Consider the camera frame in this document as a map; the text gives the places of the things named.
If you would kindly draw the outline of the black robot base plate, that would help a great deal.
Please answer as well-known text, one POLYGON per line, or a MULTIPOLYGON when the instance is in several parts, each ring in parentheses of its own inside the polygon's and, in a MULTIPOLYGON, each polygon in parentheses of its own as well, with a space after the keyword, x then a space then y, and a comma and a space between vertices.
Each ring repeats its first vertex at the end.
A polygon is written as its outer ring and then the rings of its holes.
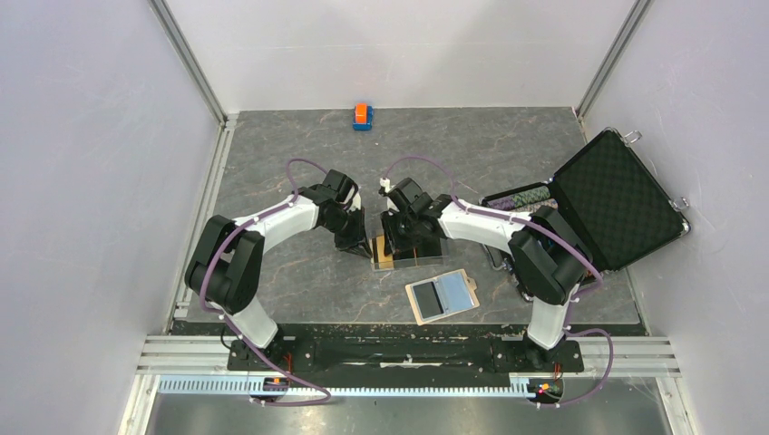
POLYGON ((577 342, 540 351, 524 335, 521 324, 282 324, 263 353, 326 388, 497 387, 511 373, 584 371, 577 342))

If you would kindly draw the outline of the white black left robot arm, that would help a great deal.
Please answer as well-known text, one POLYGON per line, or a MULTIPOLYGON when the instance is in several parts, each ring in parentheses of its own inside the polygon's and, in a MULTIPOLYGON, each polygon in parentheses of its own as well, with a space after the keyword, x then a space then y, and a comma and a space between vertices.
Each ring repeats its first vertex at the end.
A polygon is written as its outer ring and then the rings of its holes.
POLYGON ((321 227, 334 236, 337 250, 369 258, 365 210, 358 185, 331 169, 324 180, 273 207, 230 219, 211 217, 205 224, 183 280, 203 310, 220 314, 263 369, 278 367, 285 345, 277 323, 257 298, 263 256, 293 236, 321 227))

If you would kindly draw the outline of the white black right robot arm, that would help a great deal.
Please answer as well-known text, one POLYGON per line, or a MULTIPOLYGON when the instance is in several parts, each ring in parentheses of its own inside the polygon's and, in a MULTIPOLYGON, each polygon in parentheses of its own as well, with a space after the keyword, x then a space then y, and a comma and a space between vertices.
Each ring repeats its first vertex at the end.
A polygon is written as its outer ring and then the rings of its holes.
POLYGON ((569 306, 585 274, 599 276, 587 245, 555 208, 515 213, 474 206, 452 195, 432 198, 413 179, 380 180, 387 201, 383 229, 394 251, 427 239, 464 240, 512 259, 518 283, 533 296, 523 346, 526 363, 546 370, 560 358, 569 306))

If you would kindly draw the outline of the beige leather card holder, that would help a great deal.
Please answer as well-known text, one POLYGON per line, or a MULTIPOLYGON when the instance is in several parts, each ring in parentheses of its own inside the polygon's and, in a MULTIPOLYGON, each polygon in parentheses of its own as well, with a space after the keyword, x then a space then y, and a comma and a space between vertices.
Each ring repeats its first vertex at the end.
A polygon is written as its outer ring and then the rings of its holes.
POLYGON ((430 324, 456 314, 464 313, 480 306, 476 294, 477 284, 470 278, 464 269, 458 269, 437 275, 431 278, 423 279, 404 287, 406 295, 412 308, 414 319, 418 325, 430 324), (417 305, 414 300, 413 286, 425 282, 433 281, 443 304, 444 313, 438 316, 424 320, 419 315, 417 305))

